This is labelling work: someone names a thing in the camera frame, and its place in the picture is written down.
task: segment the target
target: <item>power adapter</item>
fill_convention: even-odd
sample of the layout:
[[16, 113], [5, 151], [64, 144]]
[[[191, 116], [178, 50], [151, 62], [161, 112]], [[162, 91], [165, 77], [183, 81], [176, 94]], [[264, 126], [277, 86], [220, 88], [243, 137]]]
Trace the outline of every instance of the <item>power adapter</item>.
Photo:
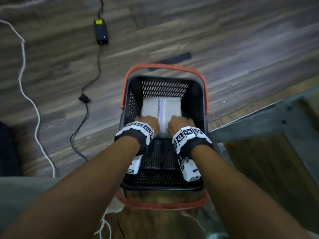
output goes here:
[[95, 28], [95, 37], [98, 44], [99, 45], [108, 44], [106, 23], [104, 19], [95, 19], [94, 28]]

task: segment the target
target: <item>basket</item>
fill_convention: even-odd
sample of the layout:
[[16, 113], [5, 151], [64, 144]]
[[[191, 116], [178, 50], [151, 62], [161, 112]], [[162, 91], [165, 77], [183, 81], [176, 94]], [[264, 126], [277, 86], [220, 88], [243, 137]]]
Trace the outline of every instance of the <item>basket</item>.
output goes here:
[[[191, 72], [199, 76], [202, 83], [195, 78], [145, 75], [129, 79], [130, 74], [139, 68], [167, 68]], [[131, 67], [124, 81], [120, 129], [141, 115], [145, 97], [181, 97], [182, 116], [192, 118], [195, 126], [208, 135], [208, 96], [206, 80], [201, 73], [176, 65], [139, 64]], [[121, 187], [128, 190], [201, 190], [203, 180], [200, 178], [197, 181], [185, 181], [177, 159], [178, 155], [174, 151], [171, 139], [154, 138], [151, 149], [142, 157], [138, 173], [126, 174]]]

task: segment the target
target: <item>person's right arm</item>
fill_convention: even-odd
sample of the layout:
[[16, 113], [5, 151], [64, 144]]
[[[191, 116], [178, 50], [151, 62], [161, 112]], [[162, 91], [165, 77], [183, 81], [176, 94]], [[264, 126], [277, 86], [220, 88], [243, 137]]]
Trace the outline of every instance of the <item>person's right arm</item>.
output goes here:
[[[195, 126], [192, 120], [172, 117], [168, 131]], [[267, 193], [235, 170], [212, 148], [191, 151], [205, 187], [230, 238], [311, 238]]]

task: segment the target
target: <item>person's left arm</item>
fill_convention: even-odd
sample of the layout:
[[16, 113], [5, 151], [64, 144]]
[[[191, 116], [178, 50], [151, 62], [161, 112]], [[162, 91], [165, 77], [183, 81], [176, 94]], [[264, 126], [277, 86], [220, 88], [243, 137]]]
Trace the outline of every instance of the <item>person's left arm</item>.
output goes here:
[[[154, 117], [142, 117], [159, 131]], [[137, 139], [123, 136], [43, 193], [0, 239], [91, 238], [107, 206], [140, 149]]]

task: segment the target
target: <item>black cable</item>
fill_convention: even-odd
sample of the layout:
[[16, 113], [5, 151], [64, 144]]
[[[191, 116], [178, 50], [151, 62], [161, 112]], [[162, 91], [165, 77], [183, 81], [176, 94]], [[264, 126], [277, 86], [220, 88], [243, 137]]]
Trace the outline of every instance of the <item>black cable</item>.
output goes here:
[[122, 236], [123, 236], [123, 238], [125, 239], [124, 232], [122, 231], [122, 228], [121, 228], [121, 226], [120, 226], [120, 223], [119, 223], [118, 219], [116, 219], [116, 221], [117, 221], [117, 225], [119, 226], [119, 229], [120, 229], [120, 231], [121, 231], [121, 233], [122, 233]]
[[103, 0], [100, 0], [101, 1], [101, 8], [99, 9], [99, 12], [98, 12], [98, 18], [101, 19], [101, 13], [103, 12], [103, 9], [104, 9], [104, 3], [103, 3]]
[[100, 46], [99, 48], [99, 53], [98, 53], [98, 68], [99, 68], [99, 74], [98, 76], [94, 79], [94, 80], [91, 80], [89, 83], [87, 83], [85, 86], [83, 86], [82, 88], [82, 93], [81, 93], [81, 96], [79, 97], [79, 100], [82, 101], [84, 104], [85, 104], [85, 107], [86, 107], [86, 115], [84, 117], [84, 119], [82, 120], [81, 124], [78, 126], [78, 128], [75, 130], [75, 132], [71, 135], [70, 137], [70, 143], [71, 143], [71, 146], [74, 150], [74, 152], [76, 152], [78, 155], [80, 155], [82, 158], [84, 158], [86, 161], [87, 161], [87, 158], [75, 147], [74, 145], [74, 139], [75, 139], [75, 136], [78, 134], [80, 128], [82, 127], [82, 125], [85, 123], [85, 121], [89, 118], [90, 116], [90, 111], [89, 111], [89, 107], [88, 107], [88, 103], [90, 102], [90, 99], [89, 97], [87, 97], [85, 94], [84, 94], [84, 90], [86, 88], [88, 88], [91, 84], [93, 84], [94, 82], [96, 82], [99, 77], [101, 76], [101, 66], [100, 66], [100, 55], [101, 55], [101, 50], [102, 50], [102, 47]]

